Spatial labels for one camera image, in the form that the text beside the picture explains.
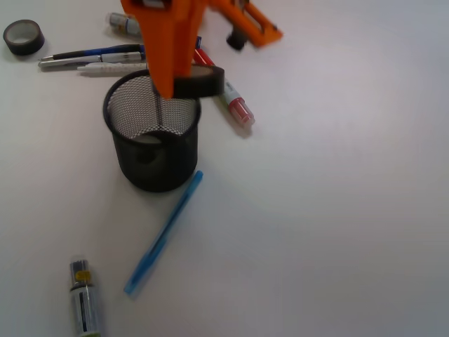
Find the blue pen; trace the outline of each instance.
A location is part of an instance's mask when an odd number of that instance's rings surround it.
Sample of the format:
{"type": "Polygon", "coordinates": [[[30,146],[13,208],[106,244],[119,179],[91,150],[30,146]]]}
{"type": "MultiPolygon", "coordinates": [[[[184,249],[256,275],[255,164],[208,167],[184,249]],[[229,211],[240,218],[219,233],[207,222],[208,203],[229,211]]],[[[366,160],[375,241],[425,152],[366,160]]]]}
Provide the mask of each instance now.
{"type": "Polygon", "coordinates": [[[145,255],[142,257],[142,259],[140,259],[140,262],[136,267],[136,269],[134,270],[133,275],[128,280],[128,283],[125,285],[124,291],[128,295],[131,295],[131,293],[135,290],[135,287],[139,284],[140,280],[144,277],[144,275],[151,268],[151,266],[153,266],[158,255],[162,251],[162,248],[167,243],[168,234],[173,228],[176,219],[179,217],[181,211],[184,209],[185,205],[195,192],[196,188],[198,187],[202,179],[203,179],[203,172],[197,171],[192,181],[190,182],[189,187],[185,190],[181,199],[177,202],[177,205],[175,206],[170,216],[168,217],[166,224],[162,227],[161,231],[159,232],[156,239],[153,241],[153,244],[147,250],[145,255]]]}
{"type": "Polygon", "coordinates": [[[70,53],[55,54],[42,58],[41,61],[62,60],[64,58],[80,58],[82,56],[113,54],[113,53],[131,53],[133,51],[145,52],[145,48],[141,44],[121,44],[107,48],[89,49],[87,51],[71,51],[70,53]]]}

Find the black mesh pen holder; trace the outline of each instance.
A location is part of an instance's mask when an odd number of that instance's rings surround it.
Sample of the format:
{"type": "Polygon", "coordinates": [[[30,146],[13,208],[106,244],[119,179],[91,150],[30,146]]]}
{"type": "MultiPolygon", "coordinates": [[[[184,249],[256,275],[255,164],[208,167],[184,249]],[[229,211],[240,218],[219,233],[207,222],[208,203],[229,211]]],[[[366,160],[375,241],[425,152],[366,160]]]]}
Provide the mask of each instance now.
{"type": "Polygon", "coordinates": [[[142,70],[112,86],[103,116],[120,168],[135,186],[165,192],[193,174],[198,160],[199,100],[163,99],[148,71],[142,70]]]}

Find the pen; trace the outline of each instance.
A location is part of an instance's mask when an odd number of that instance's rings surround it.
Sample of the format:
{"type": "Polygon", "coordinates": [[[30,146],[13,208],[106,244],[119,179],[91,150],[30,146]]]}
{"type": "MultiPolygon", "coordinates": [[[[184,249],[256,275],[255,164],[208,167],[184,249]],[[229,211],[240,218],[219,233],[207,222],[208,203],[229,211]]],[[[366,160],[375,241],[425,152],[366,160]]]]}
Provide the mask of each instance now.
{"type": "Polygon", "coordinates": [[[135,287],[138,285],[139,281],[144,277],[145,273],[156,262],[158,255],[167,243],[168,234],[173,229],[173,225],[175,224],[176,219],[179,217],[181,211],[190,200],[190,197],[193,195],[202,179],[203,172],[197,171],[192,181],[190,182],[189,187],[187,187],[184,194],[181,196],[181,199],[168,217],[166,224],[162,227],[156,239],[153,241],[150,248],[140,260],[138,266],[134,270],[133,275],[131,275],[131,278],[128,280],[128,283],[126,284],[124,289],[124,291],[128,295],[131,295],[131,293],[135,290],[135,287]]]}
{"type": "Polygon", "coordinates": [[[107,48],[89,49],[87,51],[71,51],[70,53],[55,54],[52,56],[46,56],[40,59],[40,61],[52,61],[62,60],[64,58],[80,58],[82,56],[93,56],[112,53],[131,53],[133,51],[139,51],[144,53],[144,46],[140,44],[121,44],[120,46],[113,46],[107,48]]]}
{"type": "Polygon", "coordinates": [[[148,69],[147,63],[89,63],[84,67],[78,67],[82,73],[113,73],[113,72],[136,72],[148,69]]]}
{"type": "MultiPolygon", "coordinates": [[[[206,52],[201,48],[195,49],[194,61],[199,65],[214,65],[206,52]]],[[[254,124],[255,119],[253,113],[245,104],[245,100],[241,97],[240,93],[227,79],[224,79],[224,93],[221,97],[226,101],[229,112],[240,126],[248,129],[254,124]]]]}
{"type": "Polygon", "coordinates": [[[82,56],[80,58],[64,58],[62,60],[41,61],[38,66],[45,67],[57,67],[57,66],[75,66],[75,65],[87,65],[94,62],[134,62],[145,59],[144,53],[135,51],[132,53],[113,53],[104,55],[92,55],[82,56]]]}

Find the white pen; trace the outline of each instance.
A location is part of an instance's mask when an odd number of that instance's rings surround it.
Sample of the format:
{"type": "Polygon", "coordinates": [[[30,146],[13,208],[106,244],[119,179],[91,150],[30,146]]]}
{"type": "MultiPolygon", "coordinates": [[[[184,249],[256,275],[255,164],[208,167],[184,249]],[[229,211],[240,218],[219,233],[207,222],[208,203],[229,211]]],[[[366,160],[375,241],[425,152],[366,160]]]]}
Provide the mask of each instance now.
{"type": "Polygon", "coordinates": [[[89,63],[84,67],[78,67],[79,72],[83,73],[113,73],[113,72],[136,72],[138,70],[148,69],[147,63],[89,63]]]}
{"type": "Polygon", "coordinates": [[[80,58],[63,58],[61,60],[41,61],[38,66],[45,67],[74,67],[76,65],[87,65],[94,62],[135,62],[145,59],[145,55],[138,51],[131,53],[113,53],[92,56],[81,56],[80,58]]]}

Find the tape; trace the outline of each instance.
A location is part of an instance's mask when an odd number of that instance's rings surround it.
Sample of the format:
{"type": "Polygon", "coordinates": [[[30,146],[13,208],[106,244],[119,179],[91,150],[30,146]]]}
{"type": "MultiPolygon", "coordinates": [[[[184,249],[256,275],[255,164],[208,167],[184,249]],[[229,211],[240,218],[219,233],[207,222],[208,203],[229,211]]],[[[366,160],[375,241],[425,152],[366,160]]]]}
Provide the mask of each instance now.
{"type": "Polygon", "coordinates": [[[3,33],[11,53],[15,55],[29,55],[42,48],[45,39],[41,28],[31,20],[19,20],[11,23],[3,33]]]}

